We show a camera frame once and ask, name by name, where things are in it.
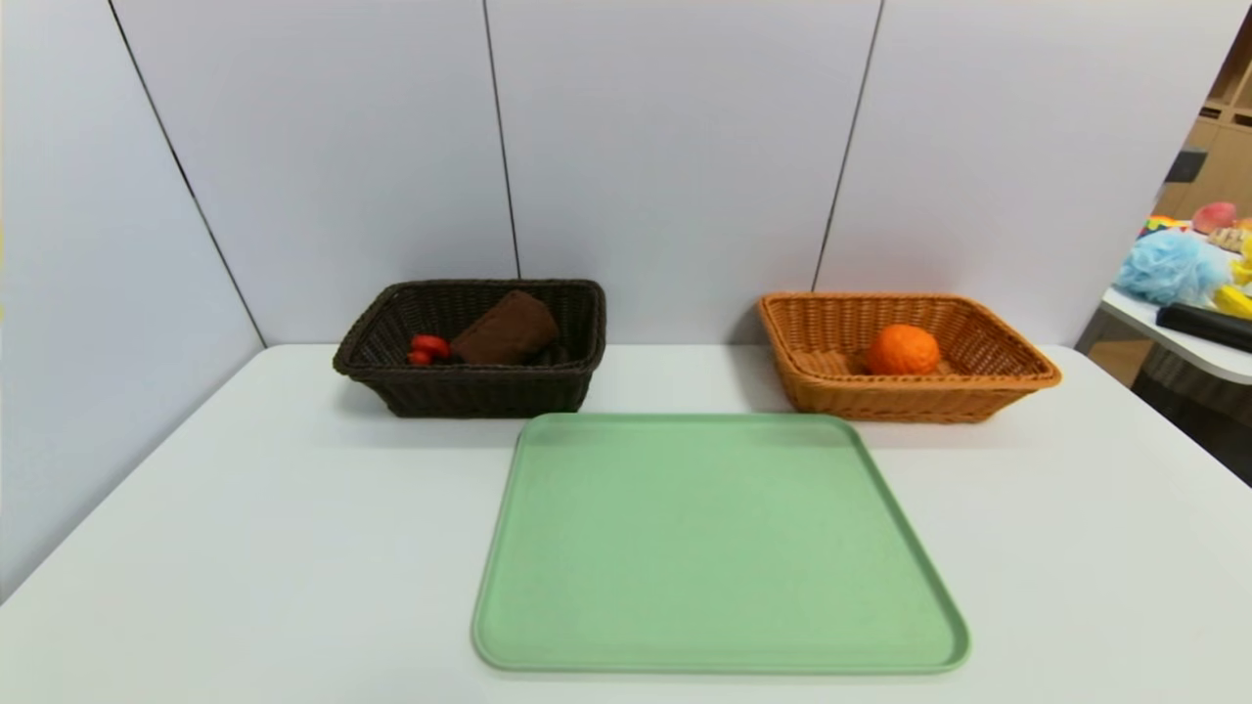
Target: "tray rim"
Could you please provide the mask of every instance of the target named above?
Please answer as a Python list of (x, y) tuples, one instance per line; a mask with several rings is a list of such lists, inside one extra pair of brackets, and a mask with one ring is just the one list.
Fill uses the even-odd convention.
[[(814, 422), (818, 425), (830, 425), (839, 430), (841, 433), (849, 437), (853, 447), (856, 450), (861, 458), (861, 463), (866, 467), (874, 486), (879, 491), (879, 496), (883, 500), (884, 506), (891, 516), (893, 522), (895, 522), (896, 530), (900, 532), (904, 541), (909, 545), (918, 566), (921, 569), (926, 585), (930, 588), (935, 599), (939, 601), (939, 608), (943, 611), (945, 619), (948, 620), (949, 628), (953, 634), (953, 653), (945, 659), (935, 664), (921, 664), (921, 665), (881, 665), (881, 666), (811, 666), (811, 665), (796, 665), (796, 666), (779, 666), (779, 665), (726, 665), (726, 666), (690, 666), (690, 665), (561, 665), (561, 664), (541, 664), (535, 665), (532, 663), (518, 663), (512, 661), (507, 658), (501, 658), (491, 651), (491, 646), (487, 643), (486, 635), (483, 634), (482, 624), (482, 608), (486, 595), (492, 585), (492, 577), (496, 570), (496, 557), (500, 549), (500, 539), (503, 534), (507, 509), (510, 505), (510, 499), (512, 497), (515, 481), (517, 477), (517, 467), (521, 465), (523, 457), (523, 441), (530, 433), (535, 432), (536, 427), (557, 421), (557, 420), (575, 420), (576, 422), (602, 422), (611, 420), (681, 420), (684, 422), (699, 422), (699, 421), (716, 421), (716, 422), (746, 422), (761, 418), (791, 418), (795, 421), (804, 420), (805, 422)], [(483, 565), (482, 576), (478, 582), (478, 594), (475, 598), (473, 616), (470, 624), (470, 635), (473, 644), (475, 651), (478, 654), (485, 663), (488, 665), (506, 671), (528, 671), (528, 673), (626, 673), (626, 674), (699, 674), (699, 675), (934, 675), (947, 671), (955, 670), (962, 666), (970, 655), (973, 650), (973, 640), (970, 638), (969, 626), (965, 623), (965, 618), (962, 615), (960, 609), (957, 606), (955, 600), (948, 591), (947, 585), (944, 585), (943, 577), (939, 575), (938, 569), (935, 569), (934, 562), (930, 560), (930, 555), (926, 552), (925, 546), (918, 537), (916, 531), (913, 530), (911, 524), (909, 524), (908, 517), (904, 515), (904, 510), (900, 507), (899, 501), (896, 501), (895, 495), (891, 492), (890, 485), (886, 482), (886, 477), (883, 476), (881, 470), (874, 462), (865, 443), (861, 441), (860, 433), (851, 423), (823, 413), (543, 413), (536, 416), (526, 422), (522, 431), (517, 435), (517, 442), (513, 448), (513, 458), (508, 467), (508, 479), (505, 482), (505, 490), (501, 492), (500, 507), (496, 514), (496, 527), (492, 531), (491, 546), (487, 551), (487, 559)]]

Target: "red cherry tomato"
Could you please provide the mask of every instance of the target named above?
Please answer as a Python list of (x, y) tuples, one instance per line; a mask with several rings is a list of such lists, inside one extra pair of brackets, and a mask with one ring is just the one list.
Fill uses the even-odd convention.
[(431, 355), (423, 349), (414, 349), (408, 353), (408, 363), (414, 367), (428, 367), (431, 366)]
[(452, 356), (448, 341), (436, 334), (414, 334), (411, 346), (413, 349), (426, 352), (432, 360), (447, 360)]

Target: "black object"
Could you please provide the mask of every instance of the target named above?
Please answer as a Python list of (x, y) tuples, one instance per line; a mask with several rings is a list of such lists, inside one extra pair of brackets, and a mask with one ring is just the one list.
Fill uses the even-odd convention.
[(1194, 183), (1196, 177), (1199, 175), (1199, 169), (1204, 168), (1204, 159), (1207, 158), (1208, 152), (1204, 149), (1184, 147), (1174, 157), (1174, 163), (1169, 167), (1169, 173), (1166, 174), (1166, 183)]
[[(515, 289), (556, 318), (553, 353), (528, 366), (408, 363), (414, 334), (452, 339)], [(421, 281), (378, 296), (339, 344), (334, 371), (401, 417), (531, 418), (577, 411), (603, 355), (605, 292), (593, 281)]]
[(1252, 321), (1207, 308), (1171, 303), (1157, 311), (1157, 324), (1218, 344), (1252, 352)]

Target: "green tray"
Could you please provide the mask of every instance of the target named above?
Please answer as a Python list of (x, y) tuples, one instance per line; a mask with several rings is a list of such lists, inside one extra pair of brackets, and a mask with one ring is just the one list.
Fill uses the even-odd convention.
[(969, 653), (856, 432), (800, 415), (528, 422), (473, 643), (566, 671), (936, 673)]

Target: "orange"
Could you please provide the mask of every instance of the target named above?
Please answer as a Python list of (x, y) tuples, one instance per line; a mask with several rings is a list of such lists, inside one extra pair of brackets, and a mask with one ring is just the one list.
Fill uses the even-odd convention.
[(939, 366), (939, 342), (915, 326), (886, 326), (869, 346), (865, 365), (875, 375), (929, 375)]

